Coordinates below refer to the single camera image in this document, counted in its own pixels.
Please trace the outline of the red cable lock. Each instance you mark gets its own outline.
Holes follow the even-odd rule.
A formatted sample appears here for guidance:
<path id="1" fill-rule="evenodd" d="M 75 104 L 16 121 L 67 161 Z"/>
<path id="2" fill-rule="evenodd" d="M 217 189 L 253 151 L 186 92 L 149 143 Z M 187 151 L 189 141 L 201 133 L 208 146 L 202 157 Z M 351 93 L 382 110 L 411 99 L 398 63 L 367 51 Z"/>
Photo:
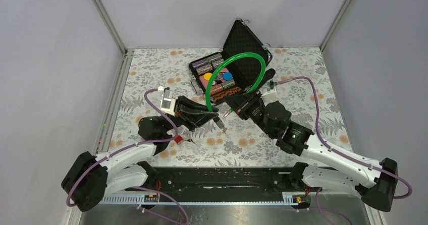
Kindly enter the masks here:
<path id="1" fill-rule="evenodd" d="M 185 143 L 185 142 L 195 143 L 191 138 L 189 138 L 189 139 L 185 139 L 185 138 L 183 138 L 183 137 L 182 137 L 182 136 L 180 136 L 180 135 L 178 135 L 178 136 L 177 136 L 177 138 L 175 138 L 175 139 L 174 139 L 174 142 L 175 142 L 177 145 L 180 145 L 180 144 Z"/>

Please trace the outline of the green cable lock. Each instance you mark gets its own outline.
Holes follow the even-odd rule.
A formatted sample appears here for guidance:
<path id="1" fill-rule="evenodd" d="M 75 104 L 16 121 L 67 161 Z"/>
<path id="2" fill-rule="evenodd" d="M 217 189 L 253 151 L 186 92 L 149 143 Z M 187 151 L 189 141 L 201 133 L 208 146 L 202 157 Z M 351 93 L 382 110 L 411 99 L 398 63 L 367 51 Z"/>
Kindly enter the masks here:
<path id="1" fill-rule="evenodd" d="M 258 77 L 255 79 L 255 81 L 251 85 L 251 87 L 246 90 L 246 93 L 251 93 L 254 90 L 258 89 L 259 84 L 260 84 L 260 82 L 261 82 L 261 80 L 265 74 L 265 70 L 266 70 L 266 62 L 265 62 L 264 58 L 261 55 L 254 53 L 254 52 L 243 52 L 243 53 L 239 53 L 239 54 L 236 54 L 234 56 L 231 56 L 230 58 L 225 60 L 222 64 L 220 64 L 214 70 L 213 76 L 208 81 L 208 85 L 205 89 L 205 104 L 208 107 L 208 110 L 212 110 L 212 104 L 211 104 L 211 100 L 210 100 L 211 84 L 223 68 L 226 68 L 228 65 L 232 64 L 233 65 L 232 66 L 232 74 L 238 74 L 238 82 L 241 82 L 241 80 L 246 79 L 246 77 L 242 78 L 243 77 L 242 72 L 239 69 L 237 69 L 235 64 L 233 64 L 233 62 L 238 61 L 240 59 L 244 59 L 244 58 L 256 59 L 260 63 L 260 70 L 259 70 Z"/>

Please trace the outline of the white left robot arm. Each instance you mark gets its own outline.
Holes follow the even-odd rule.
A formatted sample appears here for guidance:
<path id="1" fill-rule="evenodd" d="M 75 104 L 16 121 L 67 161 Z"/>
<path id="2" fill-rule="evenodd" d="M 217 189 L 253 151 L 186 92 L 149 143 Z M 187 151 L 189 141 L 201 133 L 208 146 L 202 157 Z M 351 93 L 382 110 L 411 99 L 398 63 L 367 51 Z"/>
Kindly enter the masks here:
<path id="1" fill-rule="evenodd" d="M 143 166 L 140 162 L 163 152 L 170 141 L 179 136 L 179 126 L 193 131 L 211 120 L 220 119 L 218 108 L 208 109 L 185 96 L 164 96 L 160 106 L 150 100 L 147 103 L 158 115 L 139 121 L 138 134 L 142 141 L 96 155 L 86 151 L 76 158 L 61 182 L 69 207 L 76 206 L 86 212 L 111 193 L 132 187 L 151 190 L 157 178 L 151 166 Z"/>

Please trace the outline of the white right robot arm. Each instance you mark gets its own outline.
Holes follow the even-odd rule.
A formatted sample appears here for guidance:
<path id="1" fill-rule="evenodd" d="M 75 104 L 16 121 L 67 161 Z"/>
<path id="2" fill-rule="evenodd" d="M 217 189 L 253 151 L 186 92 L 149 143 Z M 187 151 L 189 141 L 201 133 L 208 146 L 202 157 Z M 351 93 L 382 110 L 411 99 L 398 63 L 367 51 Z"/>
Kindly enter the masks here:
<path id="1" fill-rule="evenodd" d="M 394 177 L 397 162 L 372 159 L 333 144 L 324 144 L 311 129 L 291 120 L 291 113 L 279 102 L 264 104 L 261 94 L 226 97 L 226 103 L 243 120 L 251 119 L 276 145 L 295 154 L 326 164 L 325 170 L 298 162 L 289 176 L 290 186 L 297 191 L 305 187 L 323 188 L 354 195 L 366 205 L 389 212 L 397 186 Z"/>

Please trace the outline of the blue round chip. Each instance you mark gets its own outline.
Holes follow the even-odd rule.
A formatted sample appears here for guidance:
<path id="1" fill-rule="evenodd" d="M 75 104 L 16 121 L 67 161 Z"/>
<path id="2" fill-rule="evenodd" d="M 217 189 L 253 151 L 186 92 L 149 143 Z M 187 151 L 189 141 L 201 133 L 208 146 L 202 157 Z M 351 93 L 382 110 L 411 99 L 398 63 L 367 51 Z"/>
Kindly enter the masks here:
<path id="1" fill-rule="evenodd" d="M 230 72 L 224 72 L 223 73 L 223 79 L 225 81 L 230 81 L 233 79 L 233 75 Z"/>

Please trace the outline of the yellow round chip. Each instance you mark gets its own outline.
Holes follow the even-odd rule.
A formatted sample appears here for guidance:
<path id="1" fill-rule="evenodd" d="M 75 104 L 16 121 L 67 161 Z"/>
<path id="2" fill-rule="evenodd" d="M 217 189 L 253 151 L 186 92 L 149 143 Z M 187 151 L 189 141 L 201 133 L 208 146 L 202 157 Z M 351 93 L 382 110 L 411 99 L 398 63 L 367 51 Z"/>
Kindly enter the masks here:
<path id="1" fill-rule="evenodd" d="M 204 77 L 204 79 L 205 79 L 205 80 L 209 81 L 209 80 L 210 80 L 210 78 L 212 77 L 212 73 L 205 73 L 205 74 L 203 75 L 203 77 Z"/>

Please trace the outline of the black marker orange cap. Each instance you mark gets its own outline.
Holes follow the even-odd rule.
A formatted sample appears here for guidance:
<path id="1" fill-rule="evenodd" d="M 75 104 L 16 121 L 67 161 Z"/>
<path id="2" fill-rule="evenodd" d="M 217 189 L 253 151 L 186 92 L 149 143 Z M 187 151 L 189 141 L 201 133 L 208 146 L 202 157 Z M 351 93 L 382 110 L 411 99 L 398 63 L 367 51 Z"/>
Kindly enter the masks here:
<path id="1" fill-rule="evenodd" d="M 270 79 L 272 79 L 274 77 L 275 73 L 276 73 L 275 69 L 273 69 L 273 68 L 268 69 L 265 72 L 265 74 L 264 74 L 264 76 L 263 76 L 263 78 L 259 84 L 259 87 L 262 87 L 266 82 L 268 82 Z"/>

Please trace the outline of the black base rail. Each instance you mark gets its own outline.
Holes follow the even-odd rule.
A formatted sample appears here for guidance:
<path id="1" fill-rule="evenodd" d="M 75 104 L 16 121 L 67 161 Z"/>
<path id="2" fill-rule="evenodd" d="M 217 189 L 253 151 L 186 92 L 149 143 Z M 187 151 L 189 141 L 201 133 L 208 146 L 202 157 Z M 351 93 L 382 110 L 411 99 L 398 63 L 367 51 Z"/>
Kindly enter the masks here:
<path id="1" fill-rule="evenodd" d="M 102 204 L 172 205 L 297 205 L 298 196 L 312 194 L 290 179 L 289 167 L 156 167 L 144 187 L 127 188 L 104 197 Z"/>

